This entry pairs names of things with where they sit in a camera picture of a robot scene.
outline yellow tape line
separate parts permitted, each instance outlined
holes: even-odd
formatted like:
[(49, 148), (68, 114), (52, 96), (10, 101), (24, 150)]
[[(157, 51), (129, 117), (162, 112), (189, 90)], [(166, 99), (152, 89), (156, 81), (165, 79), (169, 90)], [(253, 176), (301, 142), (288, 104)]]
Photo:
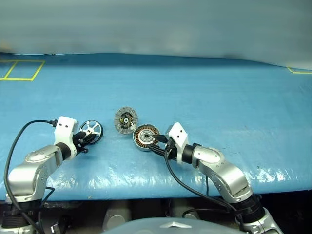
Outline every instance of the yellow tape line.
[[(4, 75), (3, 78), (0, 78), (0, 80), (20, 80), (20, 81), (33, 81), (45, 63), (44, 60), (0, 60), (0, 62), (13, 62), (13, 65), (11, 66), (11, 68), (7, 71), (7, 73)], [(31, 78), (8, 77), (18, 62), (40, 62), (41, 65), (39, 66), (39, 68), (36, 70), (36, 72), (34, 73), (34, 75)]]
[(287, 67), (287, 69), (293, 74), (312, 74), (312, 72), (294, 72), (290, 67)]

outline blue table surface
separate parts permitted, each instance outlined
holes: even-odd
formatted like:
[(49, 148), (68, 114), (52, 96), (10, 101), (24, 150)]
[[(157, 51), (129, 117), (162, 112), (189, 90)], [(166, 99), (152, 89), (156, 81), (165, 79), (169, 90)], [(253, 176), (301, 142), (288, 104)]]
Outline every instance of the blue table surface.
[[(164, 159), (135, 147), (114, 127), (116, 111), (134, 108), (139, 124), (164, 133), (179, 121), (190, 143), (221, 149), (255, 193), (312, 188), (312, 75), (258, 62), (125, 54), (17, 56), (44, 60), (34, 81), (0, 80), (0, 175), (9, 148), (34, 119), (95, 119), (104, 137), (89, 153), (65, 161), (48, 180), (51, 200), (188, 197)], [(0, 62), (0, 77), (10, 64)], [(30, 77), (37, 63), (19, 63), (9, 77)], [(22, 135), (11, 168), (27, 153), (53, 144), (54, 129), (34, 124)], [(206, 191), (205, 176), (172, 162), (186, 184)], [(209, 181), (209, 195), (218, 195)], [(5, 198), (3, 181), (0, 199)]]

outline metal disc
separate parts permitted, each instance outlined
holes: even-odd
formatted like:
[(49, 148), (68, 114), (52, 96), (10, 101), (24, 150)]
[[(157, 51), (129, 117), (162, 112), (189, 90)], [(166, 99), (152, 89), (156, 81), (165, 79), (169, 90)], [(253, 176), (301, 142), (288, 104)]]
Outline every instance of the metal disc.
[(85, 121), (79, 129), (80, 132), (85, 132), (87, 135), (88, 134), (96, 134), (96, 138), (94, 138), (93, 141), (89, 143), (89, 145), (93, 145), (97, 143), (99, 140), (101, 140), (104, 131), (103, 131), (103, 126), (95, 121), (95, 120), (87, 120)]
[(143, 151), (149, 151), (149, 144), (157, 144), (158, 141), (152, 136), (159, 134), (159, 130), (151, 124), (143, 124), (133, 132), (133, 141), (136, 146)]
[(122, 107), (116, 112), (114, 124), (116, 129), (122, 134), (130, 134), (135, 131), (137, 122), (137, 113), (130, 107)]

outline white wall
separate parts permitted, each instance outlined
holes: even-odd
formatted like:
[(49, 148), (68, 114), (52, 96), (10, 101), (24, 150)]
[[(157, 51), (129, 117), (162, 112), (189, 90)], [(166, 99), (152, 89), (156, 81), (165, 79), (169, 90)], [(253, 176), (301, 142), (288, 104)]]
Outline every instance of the white wall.
[(312, 69), (312, 0), (2, 0), (0, 51), (231, 57)]

